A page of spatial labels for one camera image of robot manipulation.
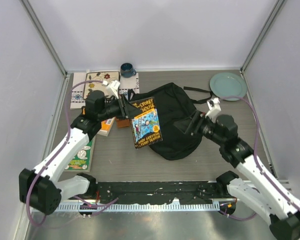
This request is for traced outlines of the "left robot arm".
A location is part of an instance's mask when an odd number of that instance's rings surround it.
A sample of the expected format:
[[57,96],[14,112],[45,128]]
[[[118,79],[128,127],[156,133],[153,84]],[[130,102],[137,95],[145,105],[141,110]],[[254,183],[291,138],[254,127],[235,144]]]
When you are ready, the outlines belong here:
[[98,133],[102,122],[111,118],[133,119],[141,110],[123,95],[106,103],[105,94],[94,90],[85,100],[81,113],[69,125],[58,146],[32,170],[19,174],[19,198],[27,208],[52,214],[60,202],[81,195],[90,200],[97,192],[96,179],[86,173],[60,181],[59,178],[75,157]]

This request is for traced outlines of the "black student backpack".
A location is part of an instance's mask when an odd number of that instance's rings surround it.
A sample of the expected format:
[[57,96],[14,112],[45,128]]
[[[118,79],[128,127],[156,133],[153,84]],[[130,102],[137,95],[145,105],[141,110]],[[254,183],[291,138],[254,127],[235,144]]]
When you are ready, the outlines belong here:
[[201,143],[202,136],[184,134],[175,123],[190,120],[196,113],[195,104],[204,104],[209,99],[191,99],[186,91],[196,91],[213,96],[212,91],[195,87],[180,87],[167,83],[146,93],[130,89],[127,99],[133,104],[150,103],[141,106],[143,116],[130,120],[134,146],[140,149],[149,146],[166,160],[180,160],[190,155]]

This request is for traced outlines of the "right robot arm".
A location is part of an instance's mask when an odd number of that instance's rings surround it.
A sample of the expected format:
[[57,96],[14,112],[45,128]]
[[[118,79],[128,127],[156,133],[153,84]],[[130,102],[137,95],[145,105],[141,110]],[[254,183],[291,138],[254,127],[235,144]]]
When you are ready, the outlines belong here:
[[222,158],[247,177],[247,185],[231,171],[221,175],[216,193],[241,200],[269,226],[277,240],[300,239],[300,200],[290,193],[262,164],[256,151],[238,135],[238,125],[231,115],[221,114],[215,121],[196,111],[174,126],[185,135],[200,134],[219,146]]

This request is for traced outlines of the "treehouse paperback book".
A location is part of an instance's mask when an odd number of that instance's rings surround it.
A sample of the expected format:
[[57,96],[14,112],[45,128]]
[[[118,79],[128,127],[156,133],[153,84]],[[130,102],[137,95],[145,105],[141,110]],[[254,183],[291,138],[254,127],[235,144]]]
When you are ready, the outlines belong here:
[[132,101],[141,113],[130,120],[134,147],[140,149],[163,141],[157,105],[154,97]]

